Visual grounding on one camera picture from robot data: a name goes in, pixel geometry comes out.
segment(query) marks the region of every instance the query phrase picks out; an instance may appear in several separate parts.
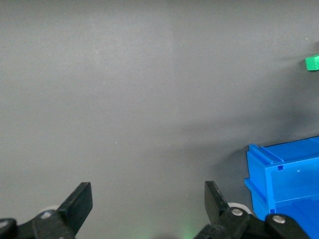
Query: silver bolt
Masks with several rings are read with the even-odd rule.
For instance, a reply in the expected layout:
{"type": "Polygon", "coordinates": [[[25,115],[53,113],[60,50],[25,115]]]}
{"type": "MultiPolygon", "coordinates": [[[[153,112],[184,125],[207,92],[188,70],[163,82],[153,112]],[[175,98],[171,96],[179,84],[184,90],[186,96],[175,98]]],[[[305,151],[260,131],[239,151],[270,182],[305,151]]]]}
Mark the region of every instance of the silver bolt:
{"type": "Polygon", "coordinates": [[[243,215],[243,212],[241,210],[239,210],[238,208],[234,208],[233,210],[231,210],[231,212],[235,215],[240,217],[241,215],[243,215]]]}
{"type": "Polygon", "coordinates": [[[2,223],[0,223],[0,228],[4,228],[8,225],[8,221],[4,221],[2,223]]]}
{"type": "Polygon", "coordinates": [[[274,215],[273,216],[273,220],[276,222],[276,223],[280,223],[280,224],[284,224],[286,222],[286,220],[279,216],[279,215],[274,215]]]}
{"type": "Polygon", "coordinates": [[[50,213],[50,212],[45,212],[45,213],[42,214],[41,219],[47,219],[47,218],[49,218],[50,216],[51,216],[51,213],[50,213]]]}

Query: blue bin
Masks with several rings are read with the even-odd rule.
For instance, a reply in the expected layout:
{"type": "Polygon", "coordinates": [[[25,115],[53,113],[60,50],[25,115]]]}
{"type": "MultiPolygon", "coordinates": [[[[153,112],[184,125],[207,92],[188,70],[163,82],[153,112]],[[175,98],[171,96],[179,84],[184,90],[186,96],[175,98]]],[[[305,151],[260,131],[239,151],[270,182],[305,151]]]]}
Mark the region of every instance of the blue bin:
{"type": "Polygon", "coordinates": [[[319,239],[319,137],[268,147],[251,144],[247,160],[245,184],[257,217],[288,215],[319,239]]]}

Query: screw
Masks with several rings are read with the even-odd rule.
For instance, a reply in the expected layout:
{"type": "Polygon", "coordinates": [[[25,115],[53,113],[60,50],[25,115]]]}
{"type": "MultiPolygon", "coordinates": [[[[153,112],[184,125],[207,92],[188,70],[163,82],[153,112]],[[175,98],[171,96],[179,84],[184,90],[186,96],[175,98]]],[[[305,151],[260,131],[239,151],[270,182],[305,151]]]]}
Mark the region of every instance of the screw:
{"type": "Polygon", "coordinates": [[[273,220],[276,223],[280,223],[280,224],[284,224],[286,222],[286,220],[282,216],[279,216],[279,215],[274,215],[273,220]]]}
{"type": "Polygon", "coordinates": [[[41,219],[47,219],[51,216],[51,213],[50,212],[45,212],[41,215],[41,219]]]}
{"type": "Polygon", "coordinates": [[[4,221],[2,223],[0,223],[0,228],[4,228],[8,225],[8,221],[4,221]]]}
{"type": "Polygon", "coordinates": [[[238,208],[234,208],[233,210],[231,210],[231,212],[235,215],[240,217],[241,215],[243,215],[243,212],[241,210],[239,210],[238,208]]]}

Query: green block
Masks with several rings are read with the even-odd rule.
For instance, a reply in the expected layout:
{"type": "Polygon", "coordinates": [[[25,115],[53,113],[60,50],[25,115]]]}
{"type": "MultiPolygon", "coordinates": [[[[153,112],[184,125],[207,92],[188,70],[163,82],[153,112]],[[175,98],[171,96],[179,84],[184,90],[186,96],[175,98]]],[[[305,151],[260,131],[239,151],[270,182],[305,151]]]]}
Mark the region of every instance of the green block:
{"type": "Polygon", "coordinates": [[[306,60],[307,70],[309,71],[319,70],[319,54],[308,57],[305,60],[306,60]]]}

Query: blue plastic bin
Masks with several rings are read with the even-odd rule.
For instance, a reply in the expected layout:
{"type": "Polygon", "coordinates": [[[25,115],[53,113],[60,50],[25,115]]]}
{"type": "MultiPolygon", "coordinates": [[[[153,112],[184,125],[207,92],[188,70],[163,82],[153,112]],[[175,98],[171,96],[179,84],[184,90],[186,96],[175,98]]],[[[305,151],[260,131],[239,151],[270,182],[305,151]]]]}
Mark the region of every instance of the blue plastic bin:
{"type": "Polygon", "coordinates": [[[319,137],[268,147],[251,144],[247,160],[245,184],[257,217],[286,214],[319,239],[319,137]]]}

